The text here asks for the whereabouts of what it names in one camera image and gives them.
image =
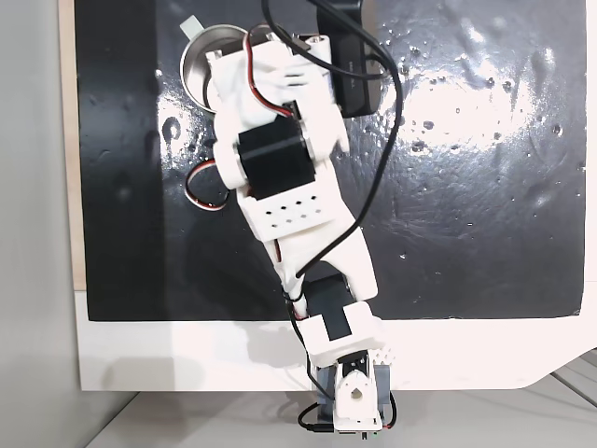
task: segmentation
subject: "black surface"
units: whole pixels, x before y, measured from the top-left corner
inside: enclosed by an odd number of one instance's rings
[[[92,320],[283,320],[271,263],[234,201],[183,194],[210,120],[183,92],[178,24],[249,28],[257,0],[76,2],[83,212]],[[306,2],[273,1],[290,32]],[[584,265],[582,0],[379,0],[405,125],[364,226],[386,319],[573,315]],[[344,200],[365,199],[392,118],[347,121]],[[217,189],[216,179],[203,187]]]

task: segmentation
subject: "water droplet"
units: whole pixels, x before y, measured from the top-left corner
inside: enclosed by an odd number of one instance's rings
[[[422,140],[419,140],[419,141],[414,142],[412,144],[412,151],[413,152],[421,152],[421,151],[424,150],[424,148],[425,148],[425,142],[422,141]]]
[[[168,145],[170,145],[173,140],[178,140],[180,133],[180,122],[175,117],[167,118],[161,126],[161,134]]]

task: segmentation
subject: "metal bowl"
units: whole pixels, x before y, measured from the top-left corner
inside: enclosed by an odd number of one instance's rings
[[[214,25],[205,28],[187,45],[180,60],[180,77],[187,95],[202,110],[215,114],[209,97],[214,96],[211,88],[211,70],[206,53],[222,49],[226,44],[242,39],[246,35],[243,28],[234,25]]]

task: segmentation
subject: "wooden edge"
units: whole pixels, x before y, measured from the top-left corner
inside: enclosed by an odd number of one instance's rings
[[[85,238],[79,158],[78,95],[76,87],[75,0],[59,0],[60,64],[62,77],[62,123],[66,158],[66,187],[71,236],[73,287],[87,289],[85,280]]]

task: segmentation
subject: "metal cup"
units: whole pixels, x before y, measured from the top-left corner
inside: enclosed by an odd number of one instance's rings
[[[185,92],[203,111],[214,115],[217,93],[212,86],[212,77],[206,53],[222,49],[226,44],[242,39],[243,28],[234,25],[214,25],[203,28],[195,16],[180,25],[189,42],[180,60],[180,77]]]

